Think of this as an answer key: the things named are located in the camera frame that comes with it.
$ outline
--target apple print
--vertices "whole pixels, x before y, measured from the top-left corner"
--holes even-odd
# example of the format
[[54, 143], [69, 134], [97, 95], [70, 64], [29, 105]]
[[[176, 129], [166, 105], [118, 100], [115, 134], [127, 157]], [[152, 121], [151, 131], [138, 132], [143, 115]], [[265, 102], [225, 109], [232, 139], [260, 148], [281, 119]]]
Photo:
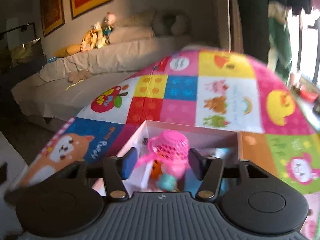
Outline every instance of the apple print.
[[219, 55], [214, 56], [214, 62], [218, 68], [223, 68], [223, 66], [229, 61], [228, 57], [221, 57]]
[[91, 109], [97, 113], [104, 113], [112, 109], [114, 106], [120, 108], [122, 105], [122, 97], [126, 96], [128, 92], [121, 93], [120, 86], [115, 86], [98, 96], [92, 103]]

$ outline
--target pink toy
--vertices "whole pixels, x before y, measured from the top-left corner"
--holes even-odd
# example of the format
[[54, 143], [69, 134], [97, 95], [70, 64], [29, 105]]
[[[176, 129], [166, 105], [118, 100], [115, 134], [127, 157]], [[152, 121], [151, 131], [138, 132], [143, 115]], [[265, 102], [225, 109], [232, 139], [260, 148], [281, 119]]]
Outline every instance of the pink toy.
[[188, 166], [189, 141], [181, 133], [172, 130], [163, 131], [148, 141], [150, 153], [139, 158], [136, 167], [157, 160], [169, 175], [181, 179]]

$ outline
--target white furniture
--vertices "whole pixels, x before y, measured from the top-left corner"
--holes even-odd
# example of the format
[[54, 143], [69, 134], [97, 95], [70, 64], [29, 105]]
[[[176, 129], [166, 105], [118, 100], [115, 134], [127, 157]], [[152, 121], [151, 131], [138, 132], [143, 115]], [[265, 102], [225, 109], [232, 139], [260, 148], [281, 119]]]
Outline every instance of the white furniture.
[[3, 217], [0, 223], [0, 239], [22, 232], [15, 208], [5, 203], [3, 196], [7, 189], [15, 187], [28, 168], [24, 159], [0, 132], [0, 166], [3, 163], [7, 163], [7, 180], [0, 185], [0, 214]]

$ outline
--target cartoon duck print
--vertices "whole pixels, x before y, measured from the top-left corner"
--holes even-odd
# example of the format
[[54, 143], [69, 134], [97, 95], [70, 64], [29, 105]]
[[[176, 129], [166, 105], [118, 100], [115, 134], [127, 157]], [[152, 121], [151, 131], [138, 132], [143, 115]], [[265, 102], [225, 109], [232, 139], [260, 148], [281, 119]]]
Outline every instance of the cartoon duck print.
[[205, 117], [203, 119], [203, 124], [204, 125], [209, 125], [215, 128], [222, 128], [226, 127], [230, 122], [226, 121], [226, 118], [224, 116], [220, 115], [213, 115], [209, 117]]
[[214, 56], [214, 62], [216, 64], [217, 68], [220, 68], [220, 69], [222, 69], [223, 67], [225, 67], [227, 69], [234, 69], [235, 65], [227, 64], [229, 62], [229, 60], [230, 60], [230, 56], [220, 56], [220, 55]]
[[286, 164], [286, 169], [289, 177], [302, 185], [309, 185], [320, 176], [320, 169], [311, 168], [311, 156], [308, 153], [304, 153], [302, 157], [293, 157]]
[[284, 126], [287, 124], [286, 117], [294, 113], [296, 106], [289, 92], [273, 90], [267, 96], [266, 108], [270, 120]]
[[115, 86], [98, 96], [92, 103], [91, 109], [97, 113], [104, 113], [111, 110], [114, 106], [120, 108], [122, 97], [128, 95], [128, 92], [120, 93], [121, 90], [128, 89], [129, 85], [123, 87]]
[[74, 161], [82, 160], [93, 139], [93, 135], [80, 136], [75, 133], [61, 136], [52, 147], [47, 149], [46, 154], [39, 154], [20, 185], [39, 183]]
[[217, 97], [213, 99], [207, 99], [204, 101], [204, 107], [209, 108], [210, 110], [214, 110], [216, 113], [225, 114], [227, 112], [226, 107], [226, 98], [224, 96]]

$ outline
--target yellow pillow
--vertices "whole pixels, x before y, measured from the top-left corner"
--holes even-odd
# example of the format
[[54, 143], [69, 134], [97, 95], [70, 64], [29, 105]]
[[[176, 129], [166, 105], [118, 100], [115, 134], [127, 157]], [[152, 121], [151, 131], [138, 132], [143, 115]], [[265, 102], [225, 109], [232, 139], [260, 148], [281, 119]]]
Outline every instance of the yellow pillow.
[[56, 57], [68, 57], [78, 53], [80, 51], [80, 47], [81, 47], [80, 44], [69, 45], [62, 49], [58, 49], [54, 55]]

